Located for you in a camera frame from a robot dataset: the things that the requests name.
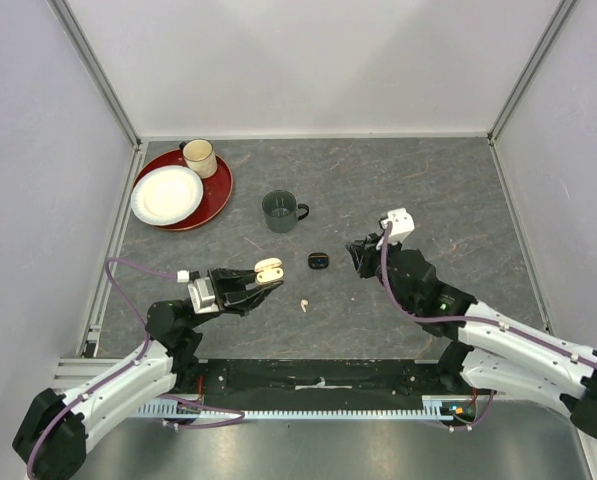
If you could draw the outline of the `white earbud charging case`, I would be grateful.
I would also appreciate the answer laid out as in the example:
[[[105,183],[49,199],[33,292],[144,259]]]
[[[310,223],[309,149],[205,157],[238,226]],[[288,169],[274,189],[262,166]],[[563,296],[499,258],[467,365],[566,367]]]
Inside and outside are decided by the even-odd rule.
[[[257,285],[271,284],[284,277],[282,261],[279,258],[267,258],[257,262],[254,266],[255,282]]]

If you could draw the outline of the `black glossy charging case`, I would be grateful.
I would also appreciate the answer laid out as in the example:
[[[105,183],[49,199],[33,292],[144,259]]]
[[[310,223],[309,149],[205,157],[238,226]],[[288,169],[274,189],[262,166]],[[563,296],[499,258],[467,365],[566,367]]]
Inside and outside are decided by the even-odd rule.
[[[329,255],[324,252],[313,252],[307,257],[307,263],[310,269],[321,270],[329,267]]]

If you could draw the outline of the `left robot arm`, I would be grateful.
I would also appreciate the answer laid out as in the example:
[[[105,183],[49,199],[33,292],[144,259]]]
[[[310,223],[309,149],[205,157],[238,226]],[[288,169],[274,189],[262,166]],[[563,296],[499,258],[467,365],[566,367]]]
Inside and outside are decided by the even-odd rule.
[[[283,277],[277,258],[251,270],[174,274],[186,285],[186,298],[157,301],[138,318],[145,338],[134,352],[78,387],[62,393],[47,388],[34,397],[12,442],[28,478],[71,478],[97,443],[139,407],[197,386],[202,340],[197,327],[222,314],[247,315]]]

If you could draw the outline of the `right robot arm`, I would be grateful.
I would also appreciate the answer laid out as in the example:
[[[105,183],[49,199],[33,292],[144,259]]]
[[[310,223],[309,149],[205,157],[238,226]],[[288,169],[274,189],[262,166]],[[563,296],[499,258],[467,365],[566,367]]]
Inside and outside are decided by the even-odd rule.
[[[568,418],[597,440],[597,348],[532,328],[438,279],[417,249],[371,234],[347,243],[356,273],[377,278],[395,306],[424,331],[449,339],[436,381],[516,394]]]

